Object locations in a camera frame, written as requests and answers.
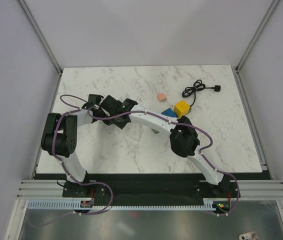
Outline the yellow cube socket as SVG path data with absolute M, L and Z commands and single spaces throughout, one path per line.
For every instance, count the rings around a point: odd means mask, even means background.
M 190 105 L 185 101 L 181 100 L 174 105 L 173 111 L 178 118 L 187 115 L 190 112 Z

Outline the blue cube socket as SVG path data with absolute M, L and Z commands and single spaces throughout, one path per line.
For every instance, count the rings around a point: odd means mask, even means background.
M 161 114 L 167 117 L 172 117 L 172 118 L 177 117 L 177 114 L 171 108 L 167 108 L 166 110 L 161 112 Z

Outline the pink plug adapter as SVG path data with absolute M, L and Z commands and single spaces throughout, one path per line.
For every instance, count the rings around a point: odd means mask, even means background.
M 160 102 L 160 103 L 163 103 L 163 102 L 166 102 L 167 101 L 167 97 L 164 93 L 159 93 L 157 96 L 156 96 L 157 100 Z

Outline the green power strip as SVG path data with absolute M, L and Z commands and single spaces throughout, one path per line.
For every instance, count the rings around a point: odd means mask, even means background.
M 157 130 L 155 130 L 155 129 L 153 129 L 153 128 L 152 128 L 151 130 L 152 130 L 153 133 L 156 134 L 156 135 L 160 133 L 159 131 L 157 131 Z

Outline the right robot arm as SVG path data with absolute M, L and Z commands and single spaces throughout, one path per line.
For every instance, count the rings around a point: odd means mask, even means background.
M 192 125 L 189 118 L 169 117 L 151 111 L 132 99 L 123 102 L 108 95 L 98 104 L 105 122 L 123 129 L 128 123 L 140 124 L 169 137 L 174 154 L 191 161 L 210 184 L 211 193 L 222 197 L 229 190 L 231 177 L 217 169 L 204 155 L 204 150 L 213 145 L 212 137 Z

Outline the white power strip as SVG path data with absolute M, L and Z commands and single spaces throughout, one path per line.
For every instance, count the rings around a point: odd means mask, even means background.
M 129 123 L 123 128 L 123 131 L 128 137 L 135 141 L 139 141 L 141 139 L 142 127 L 139 124 Z

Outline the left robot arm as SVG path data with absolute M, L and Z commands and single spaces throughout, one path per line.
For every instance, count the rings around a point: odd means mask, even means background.
M 74 184 L 74 191 L 81 197 L 91 192 L 87 171 L 81 165 L 76 154 L 78 128 L 94 122 L 92 116 L 97 114 L 90 108 L 99 105 L 104 97 L 90 94 L 82 107 L 61 113 L 49 113 L 46 118 L 41 148 L 60 163 L 67 180 Z

